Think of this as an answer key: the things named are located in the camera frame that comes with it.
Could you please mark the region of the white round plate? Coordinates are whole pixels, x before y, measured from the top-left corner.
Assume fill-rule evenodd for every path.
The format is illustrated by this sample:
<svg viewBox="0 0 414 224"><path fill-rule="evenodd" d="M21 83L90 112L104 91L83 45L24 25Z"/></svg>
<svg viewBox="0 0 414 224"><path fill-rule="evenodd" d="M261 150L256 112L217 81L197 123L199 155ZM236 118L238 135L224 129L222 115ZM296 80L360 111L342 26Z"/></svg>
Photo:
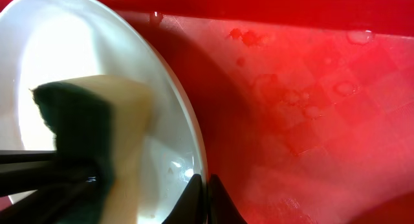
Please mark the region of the white round plate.
<svg viewBox="0 0 414 224"><path fill-rule="evenodd" d="M13 0L1 11L1 148L52 150L31 90L69 78L110 74L155 94L141 158L139 223L161 223L206 154L191 103L158 51L97 0Z"/></svg>

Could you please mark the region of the green yellow sponge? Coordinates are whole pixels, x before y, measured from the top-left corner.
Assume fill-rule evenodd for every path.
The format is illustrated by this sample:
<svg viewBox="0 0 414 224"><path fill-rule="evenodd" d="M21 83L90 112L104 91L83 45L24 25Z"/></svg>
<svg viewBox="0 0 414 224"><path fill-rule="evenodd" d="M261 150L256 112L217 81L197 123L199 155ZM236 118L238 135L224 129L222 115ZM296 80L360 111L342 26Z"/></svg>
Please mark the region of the green yellow sponge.
<svg viewBox="0 0 414 224"><path fill-rule="evenodd" d="M118 76L50 82L32 92L54 134L56 156L91 162L98 188L81 198L60 223L136 223L140 158L153 108L151 89Z"/></svg>

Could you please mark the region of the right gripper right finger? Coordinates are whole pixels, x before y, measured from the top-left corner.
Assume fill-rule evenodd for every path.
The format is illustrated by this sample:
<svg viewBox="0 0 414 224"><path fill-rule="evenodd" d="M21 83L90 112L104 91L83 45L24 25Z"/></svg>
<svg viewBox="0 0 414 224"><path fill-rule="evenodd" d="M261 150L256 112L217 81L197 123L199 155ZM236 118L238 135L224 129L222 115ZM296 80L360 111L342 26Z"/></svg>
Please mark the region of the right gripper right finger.
<svg viewBox="0 0 414 224"><path fill-rule="evenodd" d="M218 175L208 181L208 224L246 224Z"/></svg>

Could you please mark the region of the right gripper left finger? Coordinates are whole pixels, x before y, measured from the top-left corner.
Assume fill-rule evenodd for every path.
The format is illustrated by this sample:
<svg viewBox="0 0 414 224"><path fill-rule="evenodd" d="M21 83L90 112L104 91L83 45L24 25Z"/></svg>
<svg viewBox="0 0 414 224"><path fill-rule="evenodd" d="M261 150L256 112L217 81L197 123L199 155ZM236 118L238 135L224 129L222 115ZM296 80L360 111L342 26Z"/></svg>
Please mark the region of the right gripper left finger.
<svg viewBox="0 0 414 224"><path fill-rule="evenodd" d="M162 224L203 224L205 219L202 177L193 174L173 210Z"/></svg>

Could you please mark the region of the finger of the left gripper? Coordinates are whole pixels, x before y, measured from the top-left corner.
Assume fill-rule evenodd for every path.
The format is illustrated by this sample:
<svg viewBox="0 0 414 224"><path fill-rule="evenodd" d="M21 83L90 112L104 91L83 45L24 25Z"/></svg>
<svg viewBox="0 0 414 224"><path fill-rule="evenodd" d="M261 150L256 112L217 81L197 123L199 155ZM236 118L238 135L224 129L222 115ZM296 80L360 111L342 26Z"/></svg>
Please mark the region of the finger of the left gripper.
<svg viewBox="0 0 414 224"><path fill-rule="evenodd" d="M1 224L56 223L64 218L84 195L93 190L93 182L66 183L42 188L2 210Z"/></svg>
<svg viewBox="0 0 414 224"><path fill-rule="evenodd" d="M90 160L64 159L55 151L1 151L1 196L96 177L97 165Z"/></svg>

